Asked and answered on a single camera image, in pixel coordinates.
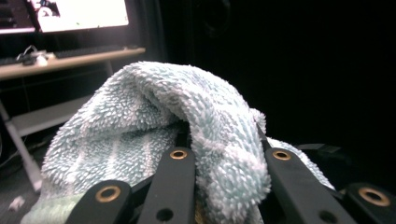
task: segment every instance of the dark wall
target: dark wall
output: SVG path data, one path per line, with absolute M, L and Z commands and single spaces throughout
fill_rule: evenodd
M 342 147 L 371 175 L 395 168 L 394 4 L 162 4 L 166 10 L 184 8 L 164 15 L 170 59 L 228 80 L 251 107 L 266 114 L 269 136 Z M 179 18 L 184 20 L 175 29 Z

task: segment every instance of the towel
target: towel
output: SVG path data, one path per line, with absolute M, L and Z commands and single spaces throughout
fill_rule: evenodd
M 134 186 L 154 175 L 163 152 L 175 145 L 179 120 L 190 125 L 196 196 L 207 223 L 262 222 L 257 205 L 271 188 L 256 126 L 265 131 L 264 114 L 209 72 L 141 62 L 110 77 L 59 129 L 42 167 L 39 200 L 21 223 L 65 223 L 94 184 L 117 179 Z M 332 187 L 303 152 L 269 142 L 296 153 Z

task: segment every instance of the cable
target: cable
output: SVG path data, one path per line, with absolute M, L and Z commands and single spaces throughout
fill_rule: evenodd
M 27 47 L 27 49 L 26 49 L 23 53 L 20 53 L 20 54 L 17 56 L 17 60 L 18 60 L 20 57 L 25 56 L 26 53 L 27 53 L 27 51 L 29 51 L 29 49 L 33 49 L 34 52 L 38 52 L 37 48 L 36 48 L 34 45 L 31 45 L 31 46 Z
M 27 139 L 27 136 L 25 136 L 25 138 L 23 139 L 23 143 L 25 143 L 26 139 Z M 44 137 L 44 138 L 43 138 L 43 141 L 42 141 L 42 142 L 37 143 L 37 144 L 34 144 L 34 145 L 32 145 L 32 146 L 29 146 L 27 149 L 28 149 L 29 152 L 32 152 L 34 149 L 39 148 L 39 147 L 43 147 L 43 146 L 45 146 L 46 144 L 48 144 L 48 143 L 51 141 L 51 139 L 52 139 L 52 135 L 49 134 L 47 137 Z M 12 161 L 15 157 L 19 157 L 19 156 L 20 156 L 20 152 L 19 152 L 18 150 L 15 151 L 12 155 L 10 155 L 10 156 L 8 157 L 8 159 L 6 159 L 5 161 L 3 161 L 3 162 L 0 164 L 0 169 L 2 169 L 3 167 L 5 167 L 5 166 L 6 166 L 10 161 Z
M 24 93 L 25 99 L 26 99 L 27 112 L 30 112 L 29 96 L 27 95 L 27 90 L 26 90 L 26 84 L 24 82 L 24 77 L 22 77 L 22 87 L 23 87 L 23 93 Z

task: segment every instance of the computer screen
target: computer screen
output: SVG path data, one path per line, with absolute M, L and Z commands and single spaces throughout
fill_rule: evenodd
M 123 26 L 129 23 L 124 0 L 30 1 L 43 33 Z
M 0 0 L 0 35 L 35 31 L 25 0 Z

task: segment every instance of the desk shelf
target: desk shelf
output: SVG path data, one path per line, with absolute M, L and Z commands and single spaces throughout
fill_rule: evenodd
M 12 118 L 19 136 L 36 133 L 68 121 L 91 96 L 86 96 L 66 103 L 45 107 Z
M 48 64 L 44 66 L 39 64 L 23 66 L 21 63 L 5 65 L 0 67 L 0 80 L 43 74 L 71 67 L 84 66 L 90 63 L 109 62 L 111 60 L 138 56 L 143 54 L 145 51 L 145 49 L 141 48 L 123 49 L 65 59 L 50 57 L 48 59 Z

